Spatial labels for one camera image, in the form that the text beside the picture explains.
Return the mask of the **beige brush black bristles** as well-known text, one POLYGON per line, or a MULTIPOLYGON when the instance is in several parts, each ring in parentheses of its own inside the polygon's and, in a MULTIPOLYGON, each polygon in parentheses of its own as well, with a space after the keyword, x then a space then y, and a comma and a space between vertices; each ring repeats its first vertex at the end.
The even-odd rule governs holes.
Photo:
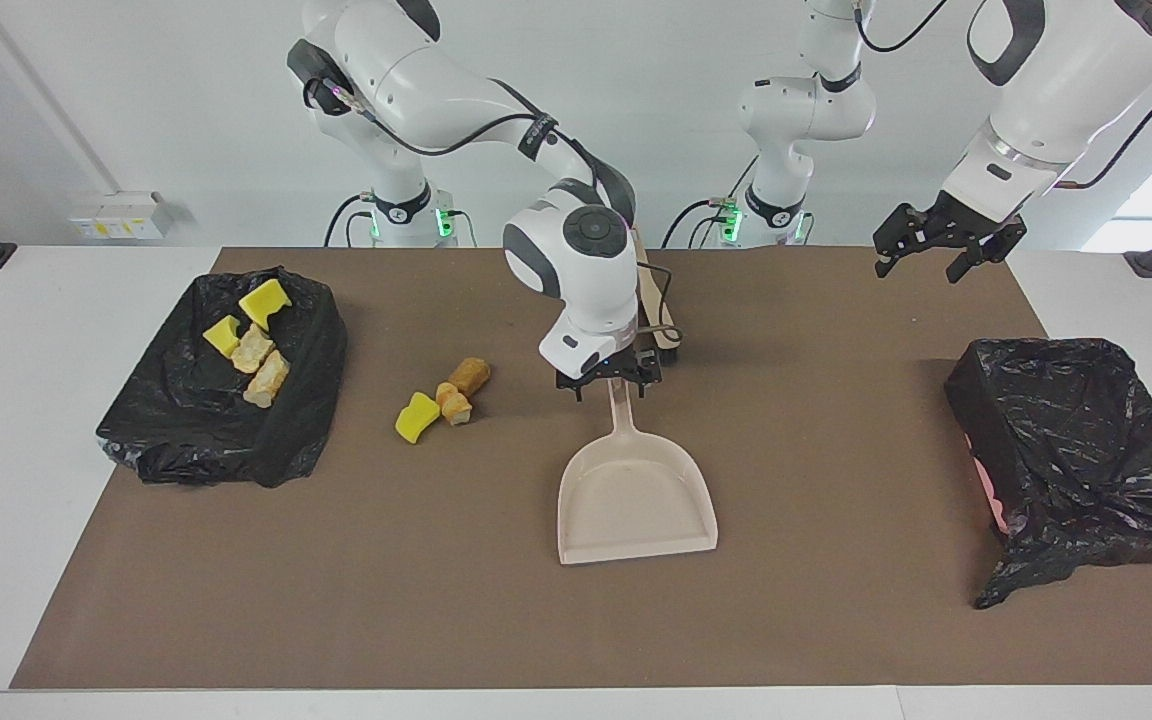
POLYGON ((652 338, 652 342, 655 344, 659 364, 673 366, 679 361, 681 332, 675 328, 675 323, 673 323, 669 309, 664 301, 664 282, 667 282, 670 275, 667 270, 649 268, 646 249, 636 227, 630 229, 630 236, 636 253, 637 278, 639 278, 637 295, 639 295, 641 310, 643 310, 644 328, 655 327, 649 338, 652 338))

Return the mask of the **brown round bread roll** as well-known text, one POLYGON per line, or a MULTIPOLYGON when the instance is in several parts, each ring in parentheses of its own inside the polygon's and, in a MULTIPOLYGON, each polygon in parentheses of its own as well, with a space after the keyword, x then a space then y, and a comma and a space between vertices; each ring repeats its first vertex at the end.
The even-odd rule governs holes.
POLYGON ((482 357, 467 357, 448 376, 447 382, 456 387, 463 396, 472 397, 490 381, 490 378, 492 378, 492 366, 488 361, 482 357))

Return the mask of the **beige plastic dustpan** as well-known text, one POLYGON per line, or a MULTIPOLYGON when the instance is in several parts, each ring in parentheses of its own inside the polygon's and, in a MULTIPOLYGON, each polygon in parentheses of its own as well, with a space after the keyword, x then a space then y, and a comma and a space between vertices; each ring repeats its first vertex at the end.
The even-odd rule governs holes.
POLYGON ((635 427, 628 384, 608 382, 612 429, 567 462, 558 488, 564 566, 717 550, 717 510, 684 447, 635 427))

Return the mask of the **sliced bread crust piece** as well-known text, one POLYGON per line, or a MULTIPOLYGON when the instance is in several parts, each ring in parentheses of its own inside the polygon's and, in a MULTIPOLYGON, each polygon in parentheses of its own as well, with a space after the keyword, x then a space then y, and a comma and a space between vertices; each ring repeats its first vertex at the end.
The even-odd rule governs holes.
POLYGON ((453 427, 467 424, 472 418, 473 406, 456 384, 440 382, 435 387, 435 402, 438 402, 444 419, 448 420, 453 427))

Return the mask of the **yellow curved sponge piece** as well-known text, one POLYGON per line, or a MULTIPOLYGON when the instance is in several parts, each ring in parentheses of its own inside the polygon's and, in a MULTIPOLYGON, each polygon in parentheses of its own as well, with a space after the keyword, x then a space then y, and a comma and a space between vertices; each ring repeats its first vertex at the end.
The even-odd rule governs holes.
POLYGON ((394 429, 407 444, 416 445, 420 441, 420 434, 439 418, 442 418, 442 406, 439 406, 434 397, 417 391, 412 393, 410 401, 399 410, 394 429))

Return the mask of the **striped croissant bread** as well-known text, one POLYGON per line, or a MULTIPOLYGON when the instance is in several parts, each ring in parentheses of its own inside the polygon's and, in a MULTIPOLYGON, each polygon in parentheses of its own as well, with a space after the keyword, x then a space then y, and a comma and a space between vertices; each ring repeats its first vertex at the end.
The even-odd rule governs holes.
POLYGON ((291 374, 291 364, 285 361, 283 354, 275 348, 265 357, 251 382, 248 382, 242 393, 242 400, 247 401, 247 404, 270 409, 289 374, 291 374))

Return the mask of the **yellow notched sponge piece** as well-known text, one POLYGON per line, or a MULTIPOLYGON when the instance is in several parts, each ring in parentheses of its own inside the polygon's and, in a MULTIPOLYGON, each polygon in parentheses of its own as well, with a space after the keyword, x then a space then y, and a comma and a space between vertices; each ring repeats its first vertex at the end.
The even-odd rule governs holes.
POLYGON ((238 309, 243 311, 243 314, 247 314, 251 323, 266 332, 270 332, 271 318, 280 313, 285 306, 291 305, 291 296, 285 291, 285 287, 278 278, 262 282, 238 300, 238 309))

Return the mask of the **small pale bread chunk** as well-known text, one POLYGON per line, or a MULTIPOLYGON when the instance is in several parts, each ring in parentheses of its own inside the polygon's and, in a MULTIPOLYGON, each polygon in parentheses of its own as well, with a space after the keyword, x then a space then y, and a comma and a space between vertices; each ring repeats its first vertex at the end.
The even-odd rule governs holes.
POLYGON ((262 328, 262 325, 253 323, 248 325, 247 332, 238 338, 236 350, 230 355, 230 363, 241 373, 255 374, 275 348, 276 344, 271 340, 268 332, 262 328))

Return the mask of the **black bag over pink bin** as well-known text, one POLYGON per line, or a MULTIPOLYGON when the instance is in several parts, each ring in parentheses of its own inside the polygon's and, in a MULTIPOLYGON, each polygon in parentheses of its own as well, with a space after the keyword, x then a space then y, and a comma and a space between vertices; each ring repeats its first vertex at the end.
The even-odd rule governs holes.
POLYGON ((1010 529, 995 525, 1001 556, 977 609, 1083 566, 1152 562, 1152 395, 1123 347, 982 338, 943 391, 1010 529))

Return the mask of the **pink plastic bin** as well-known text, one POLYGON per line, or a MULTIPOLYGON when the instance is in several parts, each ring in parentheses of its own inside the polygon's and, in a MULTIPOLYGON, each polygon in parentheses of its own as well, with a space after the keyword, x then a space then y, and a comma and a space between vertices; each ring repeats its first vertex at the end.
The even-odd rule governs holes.
POLYGON ((982 460, 977 455, 972 454, 972 461, 984 495, 986 495, 987 503, 990 505, 992 518, 995 520, 998 532, 1000 532, 1005 537, 1009 536, 1010 529, 1009 529, 1009 523, 1007 523, 1005 516, 1005 503, 1002 503, 1000 497, 996 495, 995 484, 993 484, 988 470, 986 469, 986 467, 984 467, 982 460))

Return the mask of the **black trash bag bin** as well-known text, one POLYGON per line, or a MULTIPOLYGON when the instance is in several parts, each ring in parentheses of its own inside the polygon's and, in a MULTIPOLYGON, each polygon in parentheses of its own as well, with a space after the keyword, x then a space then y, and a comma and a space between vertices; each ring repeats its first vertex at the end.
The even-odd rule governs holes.
POLYGON ((348 332, 328 285, 283 266, 198 275, 166 314, 97 425, 97 444, 147 483, 252 482, 273 488, 314 471, 338 410, 348 332), (243 400, 238 374, 204 332, 238 314, 265 281, 291 296, 271 340, 291 365, 270 407, 243 400))

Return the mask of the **brown table mat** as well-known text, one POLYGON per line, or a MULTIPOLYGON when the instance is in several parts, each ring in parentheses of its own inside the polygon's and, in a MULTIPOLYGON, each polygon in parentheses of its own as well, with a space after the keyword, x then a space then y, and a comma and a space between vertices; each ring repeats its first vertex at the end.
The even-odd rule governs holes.
POLYGON ((314 473, 118 468, 15 688, 1152 684, 1152 564, 973 598, 993 518, 942 384, 1041 324, 1006 266, 886 281, 869 249, 668 251, 681 359, 636 402, 717 506, 708 553, 566 568, 558 482, 611 425, 536 353, 556 305, 493 251, 227 250, 329 285, 349 356, 314 473), (399 410, 467 357, 472 418, 399 410))

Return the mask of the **white wall socket box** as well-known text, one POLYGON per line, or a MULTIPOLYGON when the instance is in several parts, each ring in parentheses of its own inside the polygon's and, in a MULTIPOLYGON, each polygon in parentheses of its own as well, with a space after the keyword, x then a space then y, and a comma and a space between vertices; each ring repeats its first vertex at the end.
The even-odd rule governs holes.
POLYGON ((83 240, 165 240, 174 225, 160 194, 123 191, 71 209, 68 223, 83 240))

